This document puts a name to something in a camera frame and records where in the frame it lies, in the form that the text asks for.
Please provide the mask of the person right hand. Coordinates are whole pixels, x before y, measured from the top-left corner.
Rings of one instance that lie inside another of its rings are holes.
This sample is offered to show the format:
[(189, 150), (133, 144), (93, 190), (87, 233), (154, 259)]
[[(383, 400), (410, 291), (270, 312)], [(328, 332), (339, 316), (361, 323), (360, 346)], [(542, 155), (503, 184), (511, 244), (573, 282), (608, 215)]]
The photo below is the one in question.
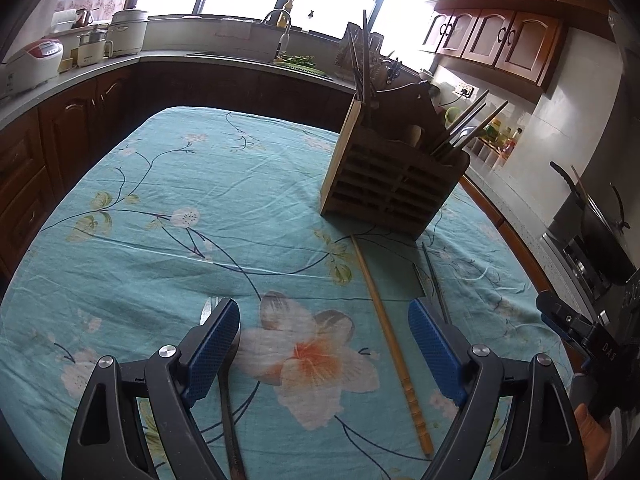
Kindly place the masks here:
[(597, 479), (604, 467), (608, 447), (611, 442), (611, 424), (601, 426), (588, 412), (587, 405), (581, 403), (574, 409), (582, 447), (585, 451), (589, 479)]

